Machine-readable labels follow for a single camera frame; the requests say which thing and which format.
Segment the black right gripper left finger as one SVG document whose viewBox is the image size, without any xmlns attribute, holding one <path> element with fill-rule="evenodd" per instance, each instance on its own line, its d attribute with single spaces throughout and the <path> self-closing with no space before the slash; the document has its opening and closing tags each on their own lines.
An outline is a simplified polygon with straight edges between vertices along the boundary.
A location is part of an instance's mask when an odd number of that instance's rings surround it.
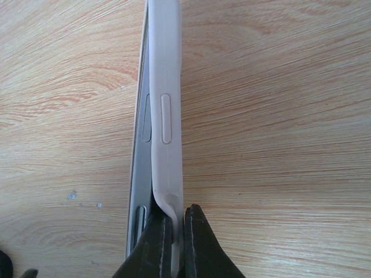
<svg viewBox="0 0 371 278">
<path fill-rule="evenodd" d="M 146 227 L 130 256 L 114 273 L 114 277 L 173 277 L 173 222 L 151 201 Z"/>
</svg>

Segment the phone with black screen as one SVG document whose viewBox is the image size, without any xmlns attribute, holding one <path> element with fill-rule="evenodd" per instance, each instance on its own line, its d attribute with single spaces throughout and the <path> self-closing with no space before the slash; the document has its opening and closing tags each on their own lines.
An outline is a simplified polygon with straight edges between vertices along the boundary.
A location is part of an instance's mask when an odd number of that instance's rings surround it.
<svg viewBox="0 0 371 278">
<path fill-rule="evenodd" d="M 134 116 L 126 257 L 131 255 L 146 227 L 151 211 L 151 203 L 151 108 L 149 92 L 148 12 L 145 11 Z"/>
</svg>

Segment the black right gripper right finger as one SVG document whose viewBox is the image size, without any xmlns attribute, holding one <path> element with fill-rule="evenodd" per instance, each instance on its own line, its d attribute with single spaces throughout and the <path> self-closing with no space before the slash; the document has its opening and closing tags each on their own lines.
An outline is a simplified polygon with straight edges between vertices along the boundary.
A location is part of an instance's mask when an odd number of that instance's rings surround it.
<svg viewBox="0 0 371 278">
<path fill-rule="evenodd" d="M 222 249 L 200 205 L 187 208 L 184 220 L 181 277 L 244 277 Z"/>
</svg>

